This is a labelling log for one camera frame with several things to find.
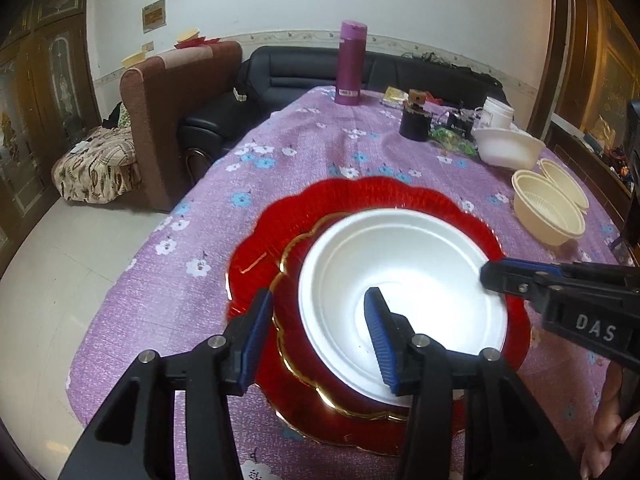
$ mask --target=floral tablecloth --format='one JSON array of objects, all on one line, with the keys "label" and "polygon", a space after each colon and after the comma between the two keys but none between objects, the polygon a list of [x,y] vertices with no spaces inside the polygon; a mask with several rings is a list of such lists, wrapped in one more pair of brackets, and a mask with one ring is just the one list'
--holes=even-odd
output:
[{"label": "floral tablecloth", "polygon": [[[515,258],[616,262],[607,243],[618,233],[586,188],[591,208],[584,237],[551,251],[514,216],[511,172],[401,137],[401,112],[383,107],[379,94],[365,92],[359,107],[338,106],[333,94],[332,88],[314,89],[250,132],[151,234],[108,292],[71,365],[68,398],[83,424],[141,350],[184,352],[222,332],[225,272],[234,248],[270,203],[319,180],[385,175],[439,190],[487,222]],[[559,162],[548,150],[543,156]],[[528,312],[533,329],[520,375],[578,460],[607,363],[542,332],[539,315]],[[230,398],[229,406],[247,476],[251,471],[253,478],[283,479],[394,475],[393,458],[318,444],[286,428],[255,386],[242,398]],[[176,469],[183,480],[188,476],[184,397],[178,397],[177,411]],[[457,471],[462,453],[458,436],[452,460]]]}]

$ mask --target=purple tablecloth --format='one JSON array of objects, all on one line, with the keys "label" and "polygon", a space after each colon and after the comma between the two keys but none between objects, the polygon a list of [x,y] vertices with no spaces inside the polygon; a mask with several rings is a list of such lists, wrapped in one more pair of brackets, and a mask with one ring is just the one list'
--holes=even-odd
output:
[{"label": "purple tablecloth", "polygon": [[[515,258],[616,262],[607,241],[617,231],[586,188],[591,203],[586,234],[551,251],[514,216],[511,172],[446,153],[437,144],[404,139],[398,134],[401,113],[379,100],[366,92],[359,107],[338,106],[332,89],[314,89],[253,130],[158,226],[108,292],[71,365],[68,398],[82,424],[141,350],[184,352],[224,329],[225,272],[234,248],[265,207],[319,180],[382,174],[437,189],[487,222]],[[559,162],[548,150],[543,156]],[[539,316],[528,312],[534,328],[520,375],[578,457],[606,362],[542,332]],[[240,461],[251,456],[258,463],[256,478],[268,477],[269,467],[284,479],[393,476],[392,458],[318,444],[286,428],[255,386],[229,405]],[[178,396],[178,480],[188,476],[183,418],[184,397]],[[453,447],[457,470],[461,442],[457,437]]]}]

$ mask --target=white tile floor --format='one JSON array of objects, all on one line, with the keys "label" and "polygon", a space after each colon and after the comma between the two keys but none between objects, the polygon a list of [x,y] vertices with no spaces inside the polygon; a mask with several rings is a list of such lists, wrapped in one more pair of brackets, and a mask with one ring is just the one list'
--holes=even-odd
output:
[{"label": "white tile floor", "polygon": [[82,431],[66,398],[71,359],[162,218],[59,200],[0,280],[0,417],[47,480],[58,478]]}]

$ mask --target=white wall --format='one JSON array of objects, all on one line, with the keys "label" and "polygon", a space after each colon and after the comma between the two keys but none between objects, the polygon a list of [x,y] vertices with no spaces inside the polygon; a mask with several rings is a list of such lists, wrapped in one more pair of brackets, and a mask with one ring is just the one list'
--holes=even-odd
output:
[{"label": "white wall", "polygon": [[[120,61],[143,43],[153,40],[156,52],[171,48],[191,27],[218,37],[265,30],[335,30],[343,19],[352,19],[367,23],[373,34],[461,54],[538,88],[551,13],[551,0],[167,0],[167,26],[143,34],[142,7],[154,1],[90,1],[88,44],[94,79],[118,69]],[[103,105],[111,106],[117,84],[103,89],[109,101]]]}]

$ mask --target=black leather sofa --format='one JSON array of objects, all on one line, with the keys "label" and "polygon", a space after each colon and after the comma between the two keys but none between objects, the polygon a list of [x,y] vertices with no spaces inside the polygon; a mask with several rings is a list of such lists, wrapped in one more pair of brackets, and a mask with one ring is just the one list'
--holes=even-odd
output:
[{"label": "black leather sofa", "polygon": [[[309,89],[335,85],[338,51],[333,48],[264,46],[242,63],[233,92],[216,97],[182,118],[178,143],[194,181],[248,131]],[[367,52],[362,88],[384,92],[389,86],[429,91],[448,104],[476,108],[487,96],[508,104],[499,81],[471,69],[413,57]]]}]

